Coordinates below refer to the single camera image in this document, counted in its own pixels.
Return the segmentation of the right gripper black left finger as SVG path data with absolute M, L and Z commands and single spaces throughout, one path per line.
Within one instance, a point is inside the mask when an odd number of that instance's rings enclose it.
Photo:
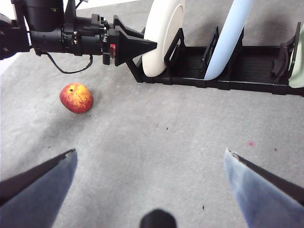
M 0 182 L 2 228 L 50 228 L 73 182 L 76 149 Z

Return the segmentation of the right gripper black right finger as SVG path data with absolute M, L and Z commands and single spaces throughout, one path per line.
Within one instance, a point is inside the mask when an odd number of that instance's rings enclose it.
M 302 228 L 304 189 L 229 149 L 224 166 L 237 203 L 250 228 Z

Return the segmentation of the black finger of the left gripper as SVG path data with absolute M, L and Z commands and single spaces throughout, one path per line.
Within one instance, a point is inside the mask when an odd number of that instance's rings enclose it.
M 121 21 L 121 19 L 117 15 L 114 15 L 113 25 L 120 26 L 122 28 L 122 30 L 129 36 L 136 37 L 136 38 L 144 38 L 144 33 L 136 31 L 130 27 L 127 27 L 126 25 L 124 25 L 124 23 Z
M 144 33 L 124 30 L 121 26 L 115 26 L 117 40 L 114 42 L 116 51 L 114 56 L 115 66 L 119 66 L 133 58 L 145 54 L 157 48 L 157 42 L 144 39 Z

